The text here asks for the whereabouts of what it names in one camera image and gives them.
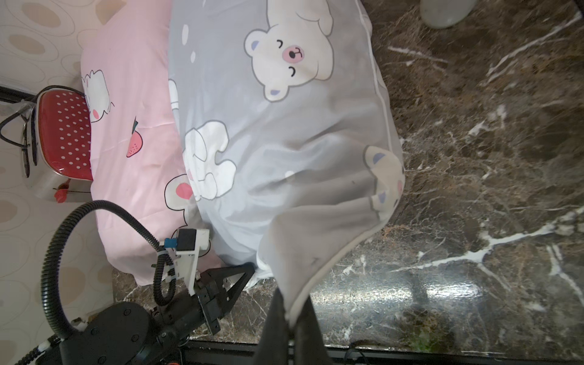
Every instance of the wallpaper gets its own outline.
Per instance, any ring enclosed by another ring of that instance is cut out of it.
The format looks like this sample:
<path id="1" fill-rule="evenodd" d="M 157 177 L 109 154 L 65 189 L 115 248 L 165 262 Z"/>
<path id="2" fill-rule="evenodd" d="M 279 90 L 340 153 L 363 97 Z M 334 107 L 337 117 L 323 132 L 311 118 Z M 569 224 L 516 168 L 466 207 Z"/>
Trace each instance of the wallpaper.
<path id="1" fill-rule="evenodd" d="M 21 131 L 22 123 L 9 123 L 2 133 L 17 140 Z M 40 273 L 54 231 L 79 206 L 34 197 L 22 183 L 20 165 L 18 147 L 0 141 L 0 365 L 13 365 L 53 334 L 40 305 Z M 113 302 L 112 267 L 95 215 L 73 231 L 59 281 L 69 319 L 86 318 Z"/>
<path id="2" fill-rule="evenodd" d="M 124 0 L 0 0 L 0 85 L 82 90 L 79 60 Z"/>

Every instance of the white shoe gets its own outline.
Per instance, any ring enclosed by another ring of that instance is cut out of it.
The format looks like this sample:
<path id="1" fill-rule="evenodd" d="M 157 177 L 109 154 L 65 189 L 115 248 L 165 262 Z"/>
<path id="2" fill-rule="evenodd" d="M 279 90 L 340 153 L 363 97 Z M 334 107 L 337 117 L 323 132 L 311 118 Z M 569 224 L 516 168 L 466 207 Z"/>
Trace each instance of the white shoe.
<path id="1" fill-rule="evenodd" d="M 477 0 L 420 0 L 420 15 L 430 28 L 448 28 L 466 18 Z"/>

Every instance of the bear ear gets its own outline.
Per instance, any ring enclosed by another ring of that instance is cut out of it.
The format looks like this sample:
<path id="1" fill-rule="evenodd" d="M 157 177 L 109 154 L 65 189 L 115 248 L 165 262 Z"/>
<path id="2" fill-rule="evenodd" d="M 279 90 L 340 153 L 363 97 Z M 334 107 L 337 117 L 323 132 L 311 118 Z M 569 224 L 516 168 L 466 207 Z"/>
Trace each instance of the bear ear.
<path id="1" fill-rule="evenodd" d="M 271 102 L 280 101 L 288 95 L 288 85 L 266 85 L 263 88 L 263 94 Z"/>
<path id="2" fill-rule="evenodd" d="M 263 30 L 254 30 L 245 38 L 245 52 L 253 57 L 256 47 L 266 37 L 266 32 Z"/>
<path id="3" fill-rule="evenodd" d="M 388 154 L 390 154 L 390 152 L 383 150 L 382 148 L 368 146 L 365 150 L 365 163 L 369 169 L 373 170 L 374 166 L 376 166 L 377 163 L 384 159 Z"/>

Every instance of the dark brown marble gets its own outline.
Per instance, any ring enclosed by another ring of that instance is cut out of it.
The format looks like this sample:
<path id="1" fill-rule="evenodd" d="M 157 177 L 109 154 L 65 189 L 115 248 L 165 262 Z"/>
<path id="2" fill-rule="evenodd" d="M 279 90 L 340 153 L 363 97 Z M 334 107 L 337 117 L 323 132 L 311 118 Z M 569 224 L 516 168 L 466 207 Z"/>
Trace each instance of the dark brown marble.
<path id="1" fill-rule="evenodd" d="M 312 292 L 325 343 L 584 358 L 584 21 L 569 0 L 479 1 L 423 25 L 415 0 L 364 2 L 402 137 L 390 223 Z M 244 293 L 215 337 L 257 342 L 275 289 Z M 152 306 L 116 273 L 116 300 Z"/>

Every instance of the pink nose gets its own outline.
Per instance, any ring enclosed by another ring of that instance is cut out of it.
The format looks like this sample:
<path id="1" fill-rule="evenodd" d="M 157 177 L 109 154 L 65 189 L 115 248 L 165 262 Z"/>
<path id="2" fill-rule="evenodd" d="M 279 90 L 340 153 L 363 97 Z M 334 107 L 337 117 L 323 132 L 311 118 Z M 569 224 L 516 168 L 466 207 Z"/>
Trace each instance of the pink nose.
<path id="1" fill-rule="evenodd" d="M 304 50 L 299 46 L 288 47 L 282 52 L 282 58 L 291 64 L 296 64 L 303 60 Z"/>
<path id="2" fill-rule="evenodd" d="M 193 196 L 193 188 L 187 183 L 180 183 L 179 186 L 176 187 L 176 195 L 185 200 L 189 200 L 190 197 Z"/>

